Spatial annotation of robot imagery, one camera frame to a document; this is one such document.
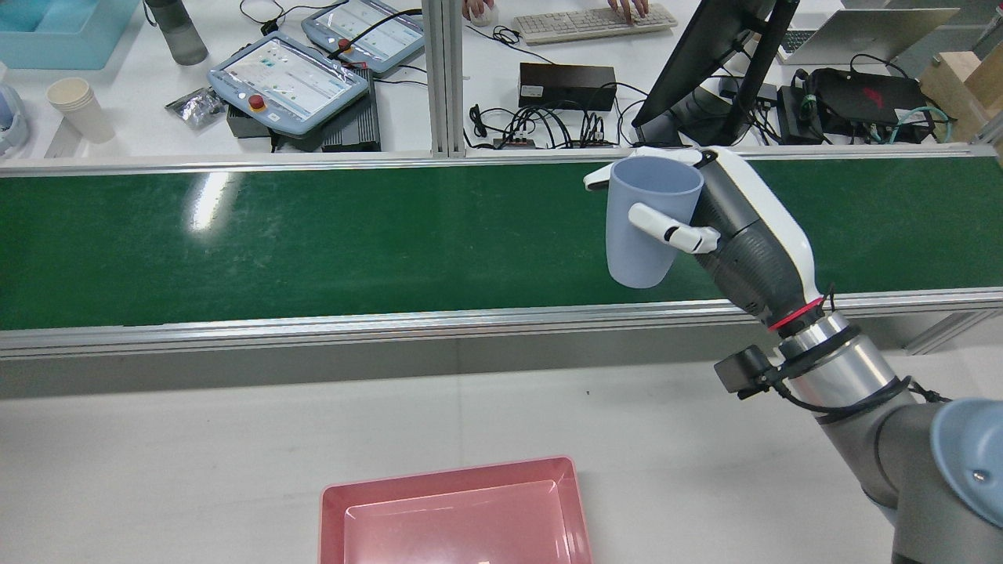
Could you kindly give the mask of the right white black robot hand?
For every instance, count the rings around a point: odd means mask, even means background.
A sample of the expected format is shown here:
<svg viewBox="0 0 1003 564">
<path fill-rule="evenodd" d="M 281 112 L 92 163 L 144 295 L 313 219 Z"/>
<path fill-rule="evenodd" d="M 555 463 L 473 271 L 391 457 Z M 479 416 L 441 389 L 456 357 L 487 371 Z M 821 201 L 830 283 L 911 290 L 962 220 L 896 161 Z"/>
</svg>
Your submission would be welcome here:
<svg viewBox="0 0 1003 564">
<path fill-rule="evenodd" d="M 733 151 L 640 147 L 584 184 L 607 191 L 607 267 L 620 285 L 658 285 L 683 252 L 731 303 L 780 336 L 823 317 L 805 232 Z"/>
</svg>

